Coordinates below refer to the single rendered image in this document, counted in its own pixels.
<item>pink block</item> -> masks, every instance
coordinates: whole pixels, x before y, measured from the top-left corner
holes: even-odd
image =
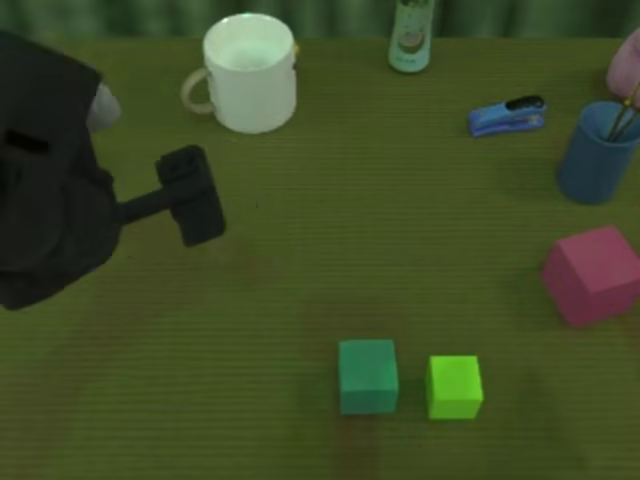
[[[584,325],[631,309],[640,259],[616,228],[598,228],[556,242],[542,280],[563,318]]]

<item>cube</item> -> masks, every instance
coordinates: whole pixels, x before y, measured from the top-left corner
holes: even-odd
[[[398,367],[393,340],[347,340],[339,344],[340,413],[393,413]]]
[[[640,293],[640,259],[615,227],[558,240],[542,281],[564,320],[587,325],[628,311]]]
[[[484,400],[475,356],[432,356],[425,380],[427,415],[432,420],[476,418]]]

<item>green cube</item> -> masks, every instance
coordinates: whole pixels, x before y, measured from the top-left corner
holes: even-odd
[[[469,420],[484,395],[475,356],[432,356],[426,375],[427,414],[432,420]]]
[[[393,413],[398,367],[393,340],[347,340],[339,344],[340,413]]]

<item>blue cup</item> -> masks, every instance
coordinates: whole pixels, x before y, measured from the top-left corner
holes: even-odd
[[[595,102],[582,109],[557,172],[558,186],[569,199],[597,205],[608,202],[615,194],[640,144],[640,118],[619,140],[607,141],[621,107],[615,102]],[[619,125],[632,115],[629,109]]]

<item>bottle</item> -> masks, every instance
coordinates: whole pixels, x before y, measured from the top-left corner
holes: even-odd
[[[627,98],[640,82],[640,28],[622,43],[609,65],[607,86],[618,98]],[[634,105],[640,107],[640,93],[634,98]]]
[[[396,17],[389,45],[389,64],[403,73],[427,68],[435,0],[397,0]]]

